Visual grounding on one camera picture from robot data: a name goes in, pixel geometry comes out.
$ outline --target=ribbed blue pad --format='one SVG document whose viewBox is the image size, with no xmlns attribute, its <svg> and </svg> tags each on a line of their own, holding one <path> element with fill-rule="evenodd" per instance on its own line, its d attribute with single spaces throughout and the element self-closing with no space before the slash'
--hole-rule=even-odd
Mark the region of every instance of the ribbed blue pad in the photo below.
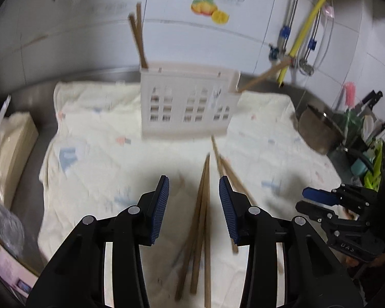
<svg viewBox="0 0 385 308">
<path fill-rule="evenodd" d="M 156 209 L 152 216 L 151 243 L 154 244 L 160 234 L 162 218 L 164 217 L 165 207 L 169 195 L 169 179 L 165 177 L 160 194 L 157 199 Z"/>
<path fill-rule="evenodd" d="M 321 191 L 310 187 L 305 188 L 302 191 L 302 195 L 306 199 L 328 206 L 338 205 L 339 203 L 338 198 L 332 195 L 330 192 Z"/>
<path fill-rule="evenodd" d="M 228 189 L 222 178 L 220 179 L 220 199 L 223 206 L 225 221 L 227 222 L 229 236 L 234 240 L 234 243 L 237 244 L 239 241 L 237 215 L 234 206 L 232 206 L 231 196 L 229 195 Z"/>
</svg>

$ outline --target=silver screw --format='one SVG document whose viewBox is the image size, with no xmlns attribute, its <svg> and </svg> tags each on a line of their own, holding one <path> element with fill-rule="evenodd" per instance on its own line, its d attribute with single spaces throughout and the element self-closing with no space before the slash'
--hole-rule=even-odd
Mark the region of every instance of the silver screw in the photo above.
<svg viewBox="0 0 385 308">
<path fill-rule="evenodd" d="M 295 223 L 297 225 L 300 225 L 300 226 L 304 226 L 304 224 L 306 223 L 305 219 L 302 217 L 302 216 L 297 216 L 295 218 Z"/>
<path fill-rule="evenodd" d="M 94 218 L 91 216 L 91 215 L 87 215 L 83 218 L 83 223 L 85 225 L 89 225 L 90 223 L 92 223 L 94 221 Z"/>
<path fill-rule="evenodd" d="M 248 212 L 250 212 L 250 213 L 253 214 L 253 215 L 257 215 L 257 214 L 260 214 L 260 213 L 261 213 L 261 210 L 260 210 L 259 207 L 257 207 L 257 206 L 251 206 L 251 207 L 248 209 Z"/>
<path fill-rule="evenodd" d="M 140 212 L 140 208 L 138 206 L 131 206 L 128 209 L 128 213 L 130 214 L 137 214 L 138 212 Z"/>
</svg>

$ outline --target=white plastic basket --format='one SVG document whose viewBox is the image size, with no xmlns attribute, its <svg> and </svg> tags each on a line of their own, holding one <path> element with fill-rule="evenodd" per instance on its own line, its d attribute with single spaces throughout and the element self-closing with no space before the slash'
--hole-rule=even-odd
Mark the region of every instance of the white plastic basket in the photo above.
<svg viewBox="0 0 385 308">
<path fill-rule="evenodd" d="M 141 70 L 143 136 L 191 138 L 225 134 L 236 111 L 240 72 L 153 62 Z"/>
</svg>

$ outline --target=yellow hose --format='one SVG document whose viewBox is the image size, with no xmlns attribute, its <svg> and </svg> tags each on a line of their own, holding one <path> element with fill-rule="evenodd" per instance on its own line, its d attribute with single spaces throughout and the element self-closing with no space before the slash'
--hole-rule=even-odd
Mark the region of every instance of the yellow hose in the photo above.
<svg viewBox="0 0 385 308">
<path fill-rule="evenodd" d="M 317 4 L 315 5 L 314 9 L 311 11 L 310 15 L 308 16 L 306 22 L 304 23 L 304 26 L 302 27 L 302 30 L 300 34 L 298 35 L 298 38 L 296 39 L 294 45 L 292 46 L 292 49 L 290 51 L 290 57 L 294 58 L 295 54 L 297 54 L 299 48 L 301 47 L 305 37 L 308 34 L 308 31 L 312 25 L 312 22 L 314 21 L 314 18 L 316 14 L 318 13 L 319 9 L 323 6 L 326 0 L 318 0 Z M 278 76 L 278 84 L 281 87 L 282 82 L 284 81 L 284 77 L 286 74 L 286 71 L 288 70 L 288 67 L 285 67 L 281 69 L 280 75 Z"/>
</svg>

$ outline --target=metal pot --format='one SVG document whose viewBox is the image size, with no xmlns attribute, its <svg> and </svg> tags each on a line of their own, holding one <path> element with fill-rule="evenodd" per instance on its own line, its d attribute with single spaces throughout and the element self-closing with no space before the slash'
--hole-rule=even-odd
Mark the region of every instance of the metal pot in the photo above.
<svg viewBox="0 0 385 308">
<path fill-rule="evenodd" d="M 310 104 L 299 119 L 298 132 L 308 146 L 322 155 L 334 150 L 344 138 L 332 119 Z"/>
</svg>

